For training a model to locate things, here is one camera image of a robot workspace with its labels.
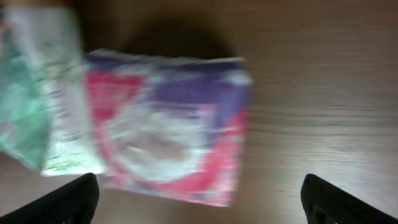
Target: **wood grain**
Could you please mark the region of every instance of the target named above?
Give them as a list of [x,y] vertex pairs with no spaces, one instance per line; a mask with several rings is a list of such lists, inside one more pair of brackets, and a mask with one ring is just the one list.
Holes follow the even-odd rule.
[[103,190],[93,223],[305,223],[307,173],[398,217],[397,1],[96,2],[82,2],[88,48],[123,50],[151,17],[195,14],[246,59],[254,86],[231,207]]

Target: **white packet strip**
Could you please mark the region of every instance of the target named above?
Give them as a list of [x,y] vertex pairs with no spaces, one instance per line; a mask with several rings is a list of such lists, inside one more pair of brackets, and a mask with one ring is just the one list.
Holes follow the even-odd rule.
[[104,172],[91,135],[82,78],[84,61],[77,22],[64,7],[6,9],[15,39],[35,72],[52,125],[42,175]]

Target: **pink packet section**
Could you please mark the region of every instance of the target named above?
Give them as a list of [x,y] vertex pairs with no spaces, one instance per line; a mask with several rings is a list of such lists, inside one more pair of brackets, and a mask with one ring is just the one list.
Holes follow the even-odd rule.
[[[240,62],[201,60],[168,65],[167,61],[153,64],[97,55],[89,55],[89,61],[86,84],[100,152],[108,161],[108,185],[142,194],[228,206],[236,188],[250,84]],[[199,171],[167,183],[148,181],[128,172],[112,160],[115,151],[106,140],[108,131],[103,122],[114,116],[118,106],[132,101],[143,87],[148,74],[134,68],[143,65],[149,68],[147,72],[161,78],[151,94],[152,101],[163,102],[160,106],[180,105],[189,114],[204,114],[202,118],[211,130],[206,134],[210,150],[202,157]]]

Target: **wooden table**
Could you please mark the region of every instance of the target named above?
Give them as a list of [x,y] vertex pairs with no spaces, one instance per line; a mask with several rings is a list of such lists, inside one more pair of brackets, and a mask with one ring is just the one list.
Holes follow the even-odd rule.
[[[231,207],[103,190],[93,223],[305,223],[299,192],[307,173],[398,217],[398,1],[79,4],[85,8],[89,49],[130,50],[142,24],[172,14],[215,27],[246,59],[254,79],[246,152]],[[31,191],[24,202],[43,193],[38,186],[59,186],[58,179],[16,172],[19,178],[2,169],[0,186],[12,193],[13,184],[4,181],[21,186],[34,180],[33,188],[24,186]]]

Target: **plastic wrapper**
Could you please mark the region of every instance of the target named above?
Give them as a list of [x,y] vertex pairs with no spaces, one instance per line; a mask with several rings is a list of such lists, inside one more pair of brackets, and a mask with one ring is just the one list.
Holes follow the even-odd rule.
[[5,22],[0,35],[0,151],[38,169],[50,134],[44,101]]
[[104,50],[89,59],[86,85],[108,186],[227,206],[250,86],[240,59]]
[[38,83],[50,121],[48,152],[42,175],[101,173],[91,135],[85,67],[72,12],[64,7],[9,7],[7,22]]

